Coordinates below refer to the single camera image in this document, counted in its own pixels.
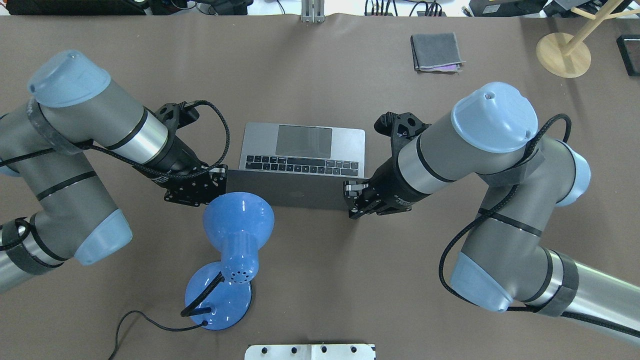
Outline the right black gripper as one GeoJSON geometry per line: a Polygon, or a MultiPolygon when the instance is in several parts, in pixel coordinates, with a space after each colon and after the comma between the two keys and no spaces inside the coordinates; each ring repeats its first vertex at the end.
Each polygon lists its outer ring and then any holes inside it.
{"type": "Polygon", "coordinates": [[[406,212],[416,203],[416,192],[404,180],[397,165],[382,165],[371,178],[344,181],[343,198],[350,201],[348,217],[366,214],[389,215],[406,212]]]}

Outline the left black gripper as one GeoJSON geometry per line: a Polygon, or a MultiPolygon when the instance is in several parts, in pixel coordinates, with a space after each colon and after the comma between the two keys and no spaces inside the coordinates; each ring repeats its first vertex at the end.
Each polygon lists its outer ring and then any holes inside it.
{"type": "Polygon", "coordinates": [[[168,189],[164,200],[170,203],[199,207],[227,193],[228,166],[216,166],[194,178],[183,180],[174,189],[168,189]]]}

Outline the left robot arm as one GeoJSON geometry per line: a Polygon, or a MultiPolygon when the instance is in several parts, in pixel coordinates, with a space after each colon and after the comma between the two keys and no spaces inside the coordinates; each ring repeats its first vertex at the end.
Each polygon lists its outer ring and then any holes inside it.
{"type": "Polygon", "coordinates": [[[27,88],[30,99],[1,117],[1,172],[23,178],[42,208],[1,225],[2,292],[130,243],[130,225],[84,150],[130,164],[166,189],[169,202],[198,207],[226,193],[222,160],[206,164],[177,135],[210,102],[151,111],[74,49],[51,57],[27,88]]]}

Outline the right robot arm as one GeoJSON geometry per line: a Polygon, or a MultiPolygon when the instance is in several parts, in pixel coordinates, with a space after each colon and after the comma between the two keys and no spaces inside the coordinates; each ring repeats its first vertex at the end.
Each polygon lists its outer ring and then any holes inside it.
{"type": "Polygon", "coordinates": [[[490,312],[573,319],[638,345],[639,288],[539,244],[553,210],[590,184],[588,162],[568,144],[571,125],[558,114],[539,128],[530,101],[504,82],[476,89],[434,124],[386,112],[374,128],[390,137],[391,157],[371,178],[343,183],[349,218],[409,211],[477,174],[487,192],[442,253],[445,289],[490,312]]]}

